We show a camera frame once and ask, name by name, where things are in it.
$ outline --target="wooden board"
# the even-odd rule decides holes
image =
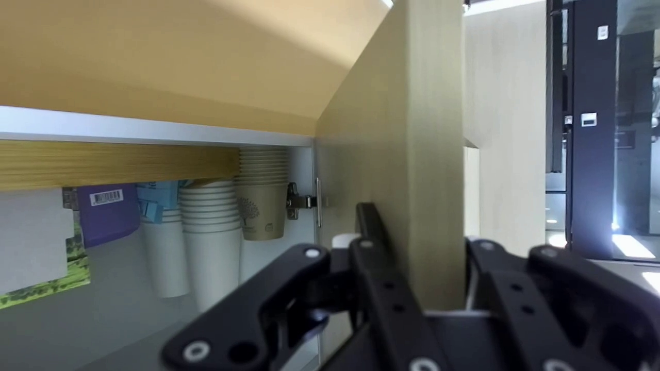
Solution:
[[[467,15],[467,137],[478,148],[480,234],[545,242],[545,1]]]
[[[0,142],[0,192],[165,178],[231,178],[239,150],[223,146],[139,146]]]
[[[0,0],[0,102],[312,134],[377,0]]]
[[[318,126],[322,242],[376,202],[426,306],[460,306],[462,4],[397,1]]]

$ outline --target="sticker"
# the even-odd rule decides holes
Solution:
[[[124,192],[121,189],[108,189],[108,192],[97,192],[88,195],[88,204],[94,206],[106,206],[106,204],[117,204],[124,202]]]
[[[581,113],[579,114],[581,127],[596,127],[598,126],[598,113]]]
[[[607,40],[607,39],[611,39],[611,26],[602,25],[598,26],[598,40]]]

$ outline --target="purple box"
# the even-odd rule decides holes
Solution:
[[[140,227],[134,183],[79,187],[79,202],[87,247],[121,238]]]

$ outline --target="ceiling light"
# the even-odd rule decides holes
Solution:
[[[635,236],[631,234],[612,234],[612,242],[626,258],[653,260],[657,255],[648,250]]]
[[[476,1],[470,4],[470,7],[464,11],[464,15],[474,15],[474,13],[484,13],[484,11],[498,11],[504,7],[516,7],[533,1],[543,1],[543,0],[490,0],[490,1]]]
[[[660,271],[642,271],[643,280],[651,283],[660,294]]]

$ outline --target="metal screw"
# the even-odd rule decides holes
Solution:
[[[543,371],[573,371],[573,366],[561,358],[548,358],[543,362]]]
[[[210,355],[210,343],[208,341],[190,341],[185,348],[184,348],[184,358],[187,362],[200,362],[205,360],[207,357]]]
[[[439,366],[431,358],[414,358],[410,371],[439,371]]]
[[[478,242],[483,248],[486,248],[486,250],[493,250],[495,248],[495,242],[490,242],[490,240],[483,240],[483,242]]]
[[[316,260],[316,258],[322,255],[322,250],[318,250],[318,248],[306,248],[306,255],[308,255],[309,260]]]
[[[558,258],[559,255],[558,248],[550,248],[550,247],[541,248],[541,254],[546,255],[546,258]]]

